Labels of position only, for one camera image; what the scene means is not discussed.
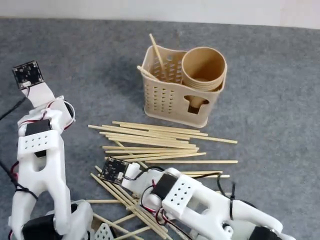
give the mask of white robot link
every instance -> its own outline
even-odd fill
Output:
[[[34,109],[18,122],[16,192],[9,217],[9,239],[93,240],[93,211],[84,200],[71,202],[66,185],[61,134],[75,121],[75,109],[55,98],[36,61],[13,68],[18,87]],[[31,219],[39,195],[48,191],[54,210]]]
[[[186,239],[295,240],[282,233],[283,225],[274,217],[234,196],[225,196],[221,187],[223,194],[219,194],[175,168],[140,170],[138,163],[109,157],[100,177],[132,191],[159,224],[178,227],[173,222],[178,220],[187,225],[190,234],[180,229]]]

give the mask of white wall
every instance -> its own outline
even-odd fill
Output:
[[[320,0],[0,0],[0,16],[320,29]]]

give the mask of plastic basket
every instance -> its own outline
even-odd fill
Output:
[[[159,80],[142,74],[145,114],[149,117],[196,128],[204,127],[219,94],[224,89],[226,74],[224,74],[221,85],[215,91],[200,91],[190,88],[182,84],[181,63],[187,52],[161,46],[158,46],[158,50],[165,66],[167,80],[161,71],[160,62],[153,47],[150,46],[146,51],[142,68]],[[190,106],[190,99],[193,97],[200,97],[205,101],[199,108],[194,108]]]

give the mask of gray carpet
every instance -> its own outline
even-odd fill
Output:
[[[150,45],[148,33],[164,47],[188,50],[211,46],[228,62],[226,88],[203,131],[238,145],[193,140],[206,156],[237,159],[239,164],[198,165],[224,170],[237,182],[236,195],[278,218],[284,232],[298,240],[320,236],[320,31],[268,26],[105,20],[0,19],[0,113],[22,94],[13,66],[37,60],[56,96],[65,95],[76,109],[76,123],[63,133],[66,178],[73,200],[110,198],[90,177],[103,165],[99,146],[110,144],[87,124],[112,120],[182,125],[152,119],[143,111],[141,64]],[[24,103],[0,123],[0,157],[11,166],[17,155],[16,122],[31,109]],[[190,170],[188,166],[175,166]],[[215,188],[212,179],[203,184]],[[14,188],[0,174],[0,239],[9,232]],[[222,182],[227,192],[231,181]],[[126,210],[119,204],[93,205],[109,220]],[[40,196],[34,217],[53,208]],[[124,226],[136,229],[132,219]],[[159,239],[149,230],[145,239]]]

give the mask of pile of chopsticks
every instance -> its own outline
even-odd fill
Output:
[[[152,147],[125,147],[102,146],[105,153],[113,155],[116,159],[127,162],[146,164],[236,164],[237,160],[170,160],[205,155],[198,152],[190,139],[201,139],[229,144],[236,144],[235,140],[209,137],[207,133],[195,129],[177,128],[168,126],[149,125],[132,122],[113,121],[115,125],[88,125],[89,128],[101,130],[110,141],[147,145]]]
[[[176,158],[186,158],[205,155],[205,152],[198,152],[199,148],[195,144],[189,143],[190,139],[201,139],[207,141],[215,141],[229,144],[236,144],[235,140],[221,139],[208,136],[207,133],[202,133],[195,129],[168,127],[149,125],[132,122],[113,121],[115,125],[88,125],[89,128],[100,130],[100,134],[104,135],[110,141],[113,141],[117,146],[102,146],[107,154],[112,155],[113,158],[122,159],[127,162],[137,162],[142,167],[147,168],[146,164],[236,164],[237,160],[171,160]],[[124,146],[122,143],[129,143],[142,146]],[[172,239],[168,235],[168,230],[164,226],[157,224],[155,217],[143,210],[138,205],[138,200],[129,195],[121,186],[112,184],[99,178],[101,169],[95,166],[98,174],[91,173],[91,176],[115,199],[91,199],[87,200],[91,204],[123,204],[127,210],[131,211],[125,217],[116,221],[110,221],[98,214],[94,217],[107,223],[124,235],[115,238],[116,240],[133,237],[137,240],[143,238],[137,236],[147,230],[153,230],[162,239]],[[198,177],[211,173],[222,173],[222,171],[182,171],[182,173],[190,177]],[[207,176],[208,178],[216,178],[217,175]],[[223,174],[222,178],[229,178],[230,175]],[[136,231],[129,232],[123,227],[119,226],[129,219],[138,217],[146,226]],[[182,239],[187,239],[174,226],[169,225]]]

